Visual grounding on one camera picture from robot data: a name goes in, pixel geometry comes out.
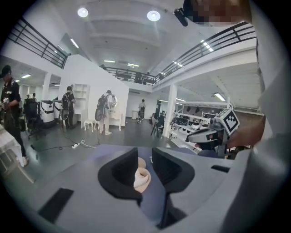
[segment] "black metal railing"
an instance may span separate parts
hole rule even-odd
[[[31,26],[24,18],[11,30],[8,39],[25,47],[40,57],[50,61],[60,68],[64,68],[67,55],[61,49],[50,43],[41,33]]]
[[[194,46],[186,53],[178,57],[165,69],[163,69],[157,76],[155,83],[169,76],[178,69],[196,61],[197,59],[206,56],[219,49],[247,41],[256,38],[256,33],[251,24],[242,22],[227,28],[208,39],[202,41],[198,45]]]
[[[135,82],[143,85],[154,85],[155,83],[155,76],[153,75],[113,67],[101,66],[101,68],[122,81]]]

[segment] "cap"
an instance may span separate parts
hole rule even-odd
[[[11,72],[11,66],[5,65],[2,69],[2,72],[0,74],[0,78],[3,78],[5,75],[7,75],[9,72]]]

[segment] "column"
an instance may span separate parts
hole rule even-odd
[[[44,86],[42,88],[42,100],[46,100],[49,96],[49,87],[50,87],[50,77],[51,73],[46,73]]]
[[[172,121],[174,117],[174,110],[175,110],[175,105],[176,105],[176,98],[177,98],[177,85],[176,84],[171,84],[170,86],[170,93],[169,93],[169,99],[168,99],[168,108],[167,108],[167,116],[165,120],[165,125],[164,125],[164,131],[163,131],[163,136],[169,137],[170,135],[170,122]]]

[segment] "white cable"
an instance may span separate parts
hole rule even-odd
[[[84,146],[91,147],[91,148],[96,148],[96,147],[92,147],[92,146],[86,145],[84,142],[85,142],[85,140],[82,140],[82,141],[81,141],[80,143],[78,143],[78,144],[82,144],[82,145],[84,145]]]

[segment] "gray floor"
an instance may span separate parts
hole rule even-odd
[[[85,140],[85,144],[95,147],[98,146],[97,137],[100,144],[135,147],[176,147],[165,137],[150,136],[152,126],[148,120],[144,120],[142,124],[137,124],[129,118],[126,121],[127,123],[121,131],[119,131],[118,127],[110,127],[111,135],[99,134],[97,130],[92,132],[91,127],[89,130],[84,131],[84,128],[81,129],[79,124],[75,129],[68,130],[66,136],[74,142]],[[46,136],[41,137],[38,141],[33,138],[28,141],[25,133],[22,134],[22,138],[27,148],[27,153],[30,155],[30,163],[25,167],[25,170],[35,182],[31,184],[18,169],[15,169],[4,180],[7,190],[11,195],[19,199],[25,199],[31,192],[46,184],[56,174],[88,158],[94,150],[94,148],[84,148],[81,145],[76,149],[64,147],[59,150],[56,148],[37,152],[37,159],[34,159],[35,156],[33,154],[35,152],[30,148],[30,145],[33,145],[38,151],[50,147],[69,146],[73,143],[65,138],[61,127],[58,125],[46,130]]]

